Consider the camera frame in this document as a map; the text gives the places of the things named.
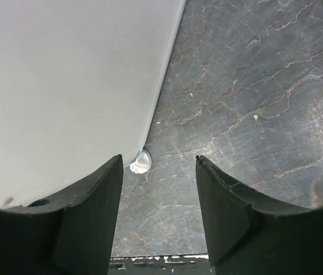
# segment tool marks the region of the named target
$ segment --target gray floor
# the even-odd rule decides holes
[[[187,0],[149,133],[125,170],[113,256],[205,253],[195,155],[323,205],[323,0]]]

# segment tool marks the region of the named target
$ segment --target white plastic foot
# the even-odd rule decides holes
[[[135,174],[143,174],[149,171],[151,167],[151,157],[146,150],[142,150],[140,155],[129,165],[129,168]]]

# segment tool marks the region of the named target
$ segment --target gray marble tile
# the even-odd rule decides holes
[[[187,0],[146,144],[125,171],[113,256],[205,253],[195,155],[323,205],[323,0]]]

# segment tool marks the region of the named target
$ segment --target white appliance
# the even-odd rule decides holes
[[[0,207],[137,157],[184,3],[0,1]]]

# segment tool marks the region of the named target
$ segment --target black plastic part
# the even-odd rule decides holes
[[[107,274],[122,157],[28,207],[0,210],[0,274]]]
[[[197,187],[216,274],[323,274],[323,208],[290,205],[197,157]]]

